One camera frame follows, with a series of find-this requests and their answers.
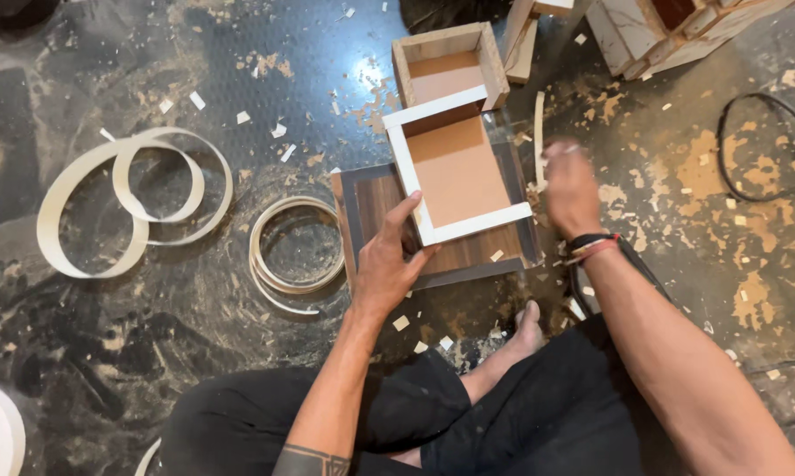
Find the power cord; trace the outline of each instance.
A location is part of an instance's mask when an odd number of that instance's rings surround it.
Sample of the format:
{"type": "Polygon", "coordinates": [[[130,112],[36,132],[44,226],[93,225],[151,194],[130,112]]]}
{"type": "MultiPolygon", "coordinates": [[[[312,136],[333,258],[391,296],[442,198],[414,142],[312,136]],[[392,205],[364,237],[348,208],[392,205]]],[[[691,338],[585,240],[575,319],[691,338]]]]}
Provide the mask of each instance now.
{"type": "Polygon", "coordinates": [[[751,92],[748,94],[742,94],[740,96],[736,96],[732,101],[727,103],[726,106],[723,108],[723,112],[721,112],[721,118],[718,120],[717,125],[717,165],[718,169],[721,171],[721,176],[723,180],[727,183],[731,193],[736,197],[740,198],[745,201],[771,201],[776,200],[778,198],[782,198],[786,195],[794,195],[795,194],[795,187],[790,189],[785,189],[774,193],[772,195],[765,195],[762,197],[753,197],[752,195],[748,195],[741,190],[739,190],[732,180],[729,177],[729,172],[727,171],[727,162],[723,155],[723,142],[725,139],[725,130],[727,128],[727,118],[729,116],[729,110],[732,106],[742,99],[746,99],[748,97],[755,97],[757,99],[762,100],[765,103],[773,104],[775,106],[779,106],[780,108],[785,109],[789,114],[791,114],[795,118],[795,110],[787,103],[784,103],[782,100],[771,96],[770,94],[765,94],[764,92],[751,92]]]}

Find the foot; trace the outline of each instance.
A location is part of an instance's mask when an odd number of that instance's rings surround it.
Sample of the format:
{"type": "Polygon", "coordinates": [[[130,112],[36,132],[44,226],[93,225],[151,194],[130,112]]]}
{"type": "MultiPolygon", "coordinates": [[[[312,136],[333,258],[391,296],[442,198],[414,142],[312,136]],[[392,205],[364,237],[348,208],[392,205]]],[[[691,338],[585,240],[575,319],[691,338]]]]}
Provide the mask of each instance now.
{"type": "Polygon", "coordinates": [[[477,368],[460,377],[471,399],[471,405],[486,395],[512,365],[535,354],[541,348],[544,336],[539,329],[539,318],[539,305],[535,301],[527,301],[527,307],[515,316],[518,330],[512,339],[488,356],[477,368]]]}

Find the hand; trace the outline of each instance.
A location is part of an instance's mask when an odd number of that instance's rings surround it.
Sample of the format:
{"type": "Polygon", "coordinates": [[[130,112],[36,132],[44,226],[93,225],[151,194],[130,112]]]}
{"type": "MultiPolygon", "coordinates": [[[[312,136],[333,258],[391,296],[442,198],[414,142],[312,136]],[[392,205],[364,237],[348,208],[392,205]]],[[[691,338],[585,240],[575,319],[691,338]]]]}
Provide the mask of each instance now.
{"type": "Polygon", "coordinates": [[[585,150],[574,139],[550,139],[542,156],[547,159],[547,215],[562,236],[603,233],[600,199],[594,169],[585,150]]]}
{"type": "Polygon", "coordinates": [[[427,246],[403,261],[403,222],[421,203],[415,191],[392,209],[377,235],[360,250],[360,267],[351,302],[352,313],[362,319],[380,319],[380,324],[409,292],[421,269],[441,245],[427,246]]]}

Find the floor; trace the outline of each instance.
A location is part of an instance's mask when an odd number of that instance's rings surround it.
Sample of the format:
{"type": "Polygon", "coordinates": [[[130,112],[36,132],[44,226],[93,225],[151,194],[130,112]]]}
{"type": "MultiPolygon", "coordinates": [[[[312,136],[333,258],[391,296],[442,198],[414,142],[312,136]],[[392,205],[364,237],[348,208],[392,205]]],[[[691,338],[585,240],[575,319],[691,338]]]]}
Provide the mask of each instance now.
{"type": "MultiPolygon", "coordinates": [[[[75,0],[32,38],[0,45],[0,385],[28,430],[22,474],[132,474],[178,395],[198,381],[323,361],[349,304],[343,279],[308,302],[319,317],[277,311],[251,282],[249,227],[282,197],[332,201],[334,167],[392,159],[379,119],[397,107],[390,41],[406,26],[488,19],[499,38],[506,15],[497,4],[422,0],[391,0],[386,12],[381,2],[347,7],[356,8],[350,18],[335,0],[75,0]],[[175,105],[161,114],[164,98],[175,105]],[[236,124],[242,110],[252,120],[236,124]],[[287,133],[273,139],[278,121],[287,133]],[[160,125],[202,135],[230,163],[234,204],[218,230],[192,245],[152,246],[115,279],[55,273],[35,240],[49,185],[106,140],[102,127],[126,136],[160,125]],[[289,144],[297,151],[283,164],[289,144]]],[[[688,318],[735,352],[795,447],[795,195],[730,209],[715,160],[718,118],[732,97],[772,92],[795,107],[795,6],[648,81],[610,77],[589,27],[575,20],[542,19],[536,57],[530,83],[514,86],[494,114],[491,139],[514,141],[531,179],[533,144],[519,133],[533,135],[535,92],[546,92],[544,135],[574,135],[590,148],[605,227],[627,236],[688,318]],[[582,46],[572,40],[579,33],[589,38],[582,46]]],[[[725,145],[744,190],[795,186],[790,121],[742,103],[725,145]]],[[[140,164],[131,184],[149,211],[179,207],[187,168],[140,164]]],[[[90,175],[61,221],[67,254],[88,271],[107,268],[130,235],[110,166],[90,175]]],[[[205,170],[212,212],[222,176],[212,163],[205,170]]],[[[329,267],[338,233],[312,218],[272,225],[272,269],[306,280],[329,267]]],[[[561,332],[564,271],[551,266],[557,237],[541,231],[547,265],[415,292],[392,320],[421,317],[401,332],[387,325],[374,361],[399,362],[418,340],[447,335],[456,344],[442,352],[466,371],[501,345],[498,330],[511,331],[532,297],[548,334],[561,332]]]]}

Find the black cloth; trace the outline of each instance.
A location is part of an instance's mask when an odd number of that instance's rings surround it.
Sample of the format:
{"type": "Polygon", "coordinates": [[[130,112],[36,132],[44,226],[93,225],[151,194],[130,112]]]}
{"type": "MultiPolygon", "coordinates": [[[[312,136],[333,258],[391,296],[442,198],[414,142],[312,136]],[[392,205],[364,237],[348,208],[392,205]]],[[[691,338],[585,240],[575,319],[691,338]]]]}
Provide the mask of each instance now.
{"type": "MultiPolygon", "coordinates": [[[[269,475],[318,371],[283,368],[207,380],[162,432],[166,474],[269,475]]],[[[473,407],[427,351],[365,381],[351,474],[378,476],[684,474],[624,369],[602,315],[512,366],[473,407]],[[382,453],[421,447],[422,469],[382,453]]]]}

